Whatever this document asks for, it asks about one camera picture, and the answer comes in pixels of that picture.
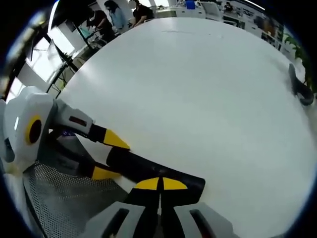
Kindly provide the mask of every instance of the white table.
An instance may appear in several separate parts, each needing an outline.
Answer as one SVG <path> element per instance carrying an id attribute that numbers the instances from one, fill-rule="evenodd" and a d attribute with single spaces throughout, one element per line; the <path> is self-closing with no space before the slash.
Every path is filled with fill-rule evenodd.
<path id="1" fill-rule="evenodd" d="M 234 26 L 155 19 L 103 47 L 60 97 L 132 152 L 205 178 L 201 201 L 237 235 L 268 238 L 291 226 L 315 177 L 317 150 L 288 64 Z M 80 139 L 105 161 L 106 146 Z"/>

